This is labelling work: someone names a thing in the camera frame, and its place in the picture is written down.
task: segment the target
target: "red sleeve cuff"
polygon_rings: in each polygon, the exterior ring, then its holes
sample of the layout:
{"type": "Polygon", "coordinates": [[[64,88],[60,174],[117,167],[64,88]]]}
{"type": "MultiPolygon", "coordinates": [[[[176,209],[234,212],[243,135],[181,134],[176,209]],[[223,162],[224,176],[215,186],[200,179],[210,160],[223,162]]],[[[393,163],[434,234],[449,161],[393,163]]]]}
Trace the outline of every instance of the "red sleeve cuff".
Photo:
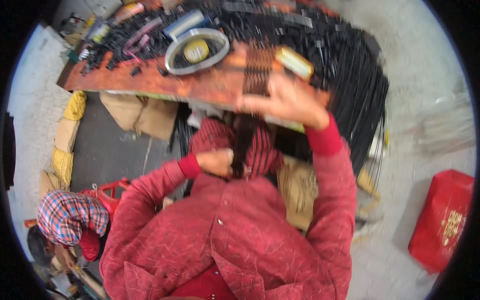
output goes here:
{"type": "Polygon", "coordinates": [[[190,153],[181,160],[179,160],[179,167],[183,175],[188,179],[194,179],[198,174],[202,172],[198,165],[195,154],[190,153]]]}
{"type": "Polygon", "coordinates": [[[308,141],[312,151],[317,155],[328,156],[339,152],[342,147],[342,137],[338,132],[335,119],[330,115],[330,125],[324,130],[315,130],[312,128],[305,128],[308,141]]]}
{"type": "Polygon", "coordinates": [[[78,244],[82,247],[82,255],[88,262],[96,259],[100,251],[100,240],[95,231],[84,228],[82,230],[82,238],[78,241],[78,244]]]}

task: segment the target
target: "gray floor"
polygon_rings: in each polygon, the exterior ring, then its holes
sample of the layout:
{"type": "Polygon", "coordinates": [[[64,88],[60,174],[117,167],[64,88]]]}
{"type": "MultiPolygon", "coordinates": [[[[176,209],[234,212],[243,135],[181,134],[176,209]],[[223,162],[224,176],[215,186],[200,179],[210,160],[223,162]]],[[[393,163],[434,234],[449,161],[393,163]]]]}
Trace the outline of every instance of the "gray floor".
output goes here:
{"type": "MultiPolygon", "coordinates": [[[[123,131],[100,101],[98,93],[87,93],[87,106],[80,122],[73,152],[73,171],[70,189],[79,192],[126,177],[133,180],[160,167],[166,160],[179,157],[179,144],[174,142],[171,153],[168,141],[134,132],[123,131]]],[[[171,195],[181,198],[183,186],[171,195]]],[[[103,282],[98,261],[88,270],[103,282]]]]}

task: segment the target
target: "red plastic stool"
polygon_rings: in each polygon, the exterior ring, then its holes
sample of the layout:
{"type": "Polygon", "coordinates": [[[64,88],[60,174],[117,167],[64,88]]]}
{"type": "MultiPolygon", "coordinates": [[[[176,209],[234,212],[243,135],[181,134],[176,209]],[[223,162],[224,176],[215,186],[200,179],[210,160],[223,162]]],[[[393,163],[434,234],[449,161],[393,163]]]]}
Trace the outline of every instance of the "red plastic stool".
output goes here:
{"type": "Polygon", "coordinates": [[[89,195],[93,198],[97,198],[100,200],[100,202],[103,204],[103,206],[106,208],[108,211],[108,214],[110,216],[110,222],[113,221],[113,214],[115,213],[115,210],[117,209],[117,206],[119,205],[119,200],[115,198],[115,189],[120,186],[123,189],[127,189],[128,186],[130,185],[128,179],[125,177],[122,178],[119,181],[114,181],[111,183],[105,183],[102,184],[101,186],[97,187],[97,185],[94,183],[92,184],[92,190],[83,190],[79,192],[79,194],[86,194],[89,195]]]}

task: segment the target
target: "red sweater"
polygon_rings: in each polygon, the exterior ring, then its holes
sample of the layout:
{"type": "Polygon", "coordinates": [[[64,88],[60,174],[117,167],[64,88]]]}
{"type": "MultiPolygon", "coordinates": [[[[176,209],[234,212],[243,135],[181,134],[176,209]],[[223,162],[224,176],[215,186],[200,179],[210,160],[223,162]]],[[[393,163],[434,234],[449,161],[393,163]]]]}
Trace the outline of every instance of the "red sweater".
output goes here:
{"type": "Polygon", "coordinates": [[[267,179],[226,183],[198,174],[192,156],[170,161],[122,195],[100,260],[107,293],[112,299],[184,295],[189,281],[206,276],[205,287],[189,296],[211,299],[215,288],[227,286],[237,299],[345,299],[356,183],[331,120],[322,132],[307,130],[319,196],[305,237],[286,222],[284,201],[267,179]],[[184,174],[197,175],[191,197],[156,214],[184,174]],[[221,278],[212,279],[212,271],[221,278]]]}

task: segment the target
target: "metal tin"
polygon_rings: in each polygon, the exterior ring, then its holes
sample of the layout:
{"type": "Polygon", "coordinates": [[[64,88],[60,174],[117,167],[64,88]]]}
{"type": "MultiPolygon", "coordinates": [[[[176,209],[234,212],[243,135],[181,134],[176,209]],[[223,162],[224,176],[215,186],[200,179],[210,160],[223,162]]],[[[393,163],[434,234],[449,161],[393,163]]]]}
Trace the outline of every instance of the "metal tin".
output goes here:
{"type": "Polygon", "coordinates": [[[228,42],[228,38],[222,32],[210,29],[210,28],[195,28],[191,29],[188,32],[181,35],[176,42],[170,44],[165,54],[165,67],[167,68],[168,72],[173,75],[187,75],[197,72],[202,69],[209,68],[219,61],[221,61],[227,54],[228,50],[230,49],[230,43],[228,42]],[[183,55],[180,53],[183,46],[186,44],[197,40],[197,39],[212,39],[222,43],[224,46],[223,48],[214,56],[205,59],[195,65],[186,67],[186,68],[174,68],[173,67],[173,60],[175,59],[176,55],[183,55]]]}

